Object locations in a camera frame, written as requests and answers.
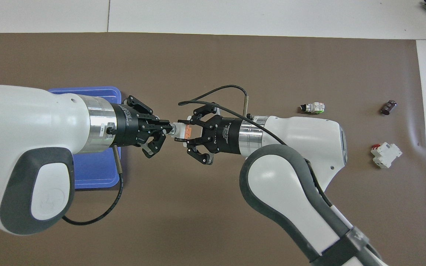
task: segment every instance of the black strap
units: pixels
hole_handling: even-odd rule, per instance
[[[369,238],[357,227],[353,227],[338,242],[326,249],[322,256],[310,263],[312,266],[341,266],[356,256],[367,244]]]

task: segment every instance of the white circuit breaker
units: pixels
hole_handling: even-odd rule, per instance
[[[389,168],[392,162],[402,155],[402,151],[400,151],[397,145],[388,143],[372,145],[371,153],[374,155],[372,160],[380,168]]]

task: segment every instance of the blue plastic tray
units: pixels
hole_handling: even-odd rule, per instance
[[[113,86],[92,86],[83,88],[49,89],[54,94],[75,93],[98,96],[110,103],[121,103],[121,92]],[[75,189],[106,188],[116,185],[119,181],[113,150],[101,153],[85,153],[73,155],[75,166]]]

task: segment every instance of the cable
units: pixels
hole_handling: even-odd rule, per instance
[[[241,88],[240,86],[238,86],[238,85],[225,85],[225,86],[220,86],[219,88],[216,88],[216,89],[212,89],[211,91],[208,91],[207,93],[205,93],[205,94],[203,94],[203,95],[201,95],[201,96],[198,96],[198,97],[196,97],[196,98],[193,98],[193,99],[191,99],[191,100],[192,100],[192,101],[199,100],[199,99],[201,99],[201,98],[203,98],[203,97],[206,97],[206,96],[208,96],[208,95],[212,94],[213,92],[219,91],[220,89],[226,89],[226,88],[237,88],[237,89],[240,89],[240,90],[244,93],[244,97],[247,97],[247,92],[246,92],[246,90],[245,90],[245,89],[243,89],[243,88]]]
[[[247,121],[248,123],[251,123],[251,124],[253,124],[254,126],[257,126],[257,127],[258,127],[258,128],[260,128],[261,130],[263,130],[264,132],[266,132],[267,134],[269,134],[272,138],[274,138],[275,140],[277,140],[280,144],[282,144],[282,145],[286,145],[286,146],[287,146],[287,144],[286,144],[285,142],[283,142],[283,141],[282,141],[279,137],[277,137],[274,133],[270,132],[267,128],[265,128],[265,127],[263,127],[263,126],[259,125],[258,123],[256,123],[256,122],[252,121],[251,119],[249,119],[249,118],[247,118],[247,117],[245,117],[245,116],[242,116],[242,115],[240,115],[239,113],[236,113],[235,111],[232,111],[232,110],[230,110],[230,109],[228,109],[228,108],[225,108],[225,107],[223,107],[223,106],[221,106],[221,105],[219,105],[219,104],[214,104],[214,103],[204,102],[204,101],[196,101],[196,100],[190,100],[190,101],[182,101],[182,102],[179,102],[179,106],[184,106],[184,105],[187,105],[187,104],[203,104],[203,105],[207,105],[207,106],[213,106],[213,107],[219,108],[219,109],[221,109],[221,110],[223,110],[223,111],[226,111],[226,112],[228,112],[228,113],[231,113],[232,115],[234,115],[234,116],[238,116],[238,117],[239,117],[239,118],[241,118],[242,120]]]
[[[102,215],[96,217],[95,219],[91,219],[91,220],[86,221],[86,222],[76,222],[76,221],[69,219],[67,216],[64,215],[62,217],[62,219],[64,219],[64,221],[66,221],[67,223],[73,224],[73,225],[89,225],[89,224],[92,224],[94,222],[98,222],[99,220],[103,219],[106,215],[108,215],[115,208],[116,204],[118,204],[118,201],[121,198],[121,194],[123,193],[123,186],[124,186],[123,169],[121,167],[121,160],[119,159],[118,146],[113,145],[112,148],[113,148],[113,155],[115,157],[116,169],[117,169],[118,175],[119,175],[118,196],[116,196],[115,201],[113,202],[113,204],[111,204],[111,206],[108,208],[108,210],[106,210]]]
[[[109,207],[108,210],[106,210],[102,215],[96,217],[95,219],[91,219],[91,220],[86,221],[86,222],[76,222],[76,221],[73,221],[73,220],[69,219],[65,215],[64,215],[64,217],[62,217],[62,219],[64,219],[64,221],[66,221],[67,223],[73,224],[73,225],[89,225],[89,224],[92,224],[94,222],[98,222],[99,220],[103,219],[106,215],[108,215],[115,208],[116,204],[118,203],[119,199],[121,198],[121,194],[123,193],[123,185],[124,185],[123,174],[120,173],[119,174],[119,191],[118,191],[118,196],[116,197],[116,199],[113,202],[113,204],[111,204],[111,207]]]
[[[245,89],[243,89],[243,88],[241,88],[241,87],[240,87],[240,86],[238,86],[238,85],[225,85],[225,86],[220,86],[219,88],[212,89],[211,91],[209,91],[209,92],[207,92],[207,93],[205,93],[205,94],[203,94],[203,95],[201,95],[201,96],[198,96],[198,97],[196,97],[196,98],[193,98],[193,99],[191,99],[191,100],[192,100],[192,101],[199,100],[199,99],[201,99],[201,98],[203,98],[203,97],[205,97],[205,96],[208,96],[208,95],[212,94],[213,92],[219,91],[220,89],[226,89],[226,88],[237,88],[237,89],[241,90],[241,91],[244,93],[243,116],[246,116],[246,114],[247,114],[247,105],[248,105],[248,103],[249,103],[249,96],[247,95],[246,90],[245,90]]]
[[[379,252],[377,252],[377,250],[372,246],[372,244],[367,244],[366,245],[367,249],[369,249],[369,251],[374,254],[378,259],[382,260],[381,255],[379,254]]]
[[[326,202],[328,207],[333,206],[333,204],[328,200],[328,197],[325,195],[325,192],[323,192],[323,189],[321,189],[320,184],[318,183],[317,177],[315,176],[315,172],[313,172],[313,168],[311,167],[311,162],[307,159],[305,159],[305,162],[308,165],[308,169],[310,170],[311,178],[313,179],[313,183],[315,184],[315,187],[318,189],[318,193],[321,195],[323,200]]]

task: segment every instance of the metal rod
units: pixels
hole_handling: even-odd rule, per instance
[[[121,159],[119,158],[118,145],[113,145],[113,154],[115,155],[115,163],[118,174],[122,174],[123,168],[121,167]]]
[[[247,104],[248,103],[249,103],[249,96],[244,96],[243,116],[247,115]]]

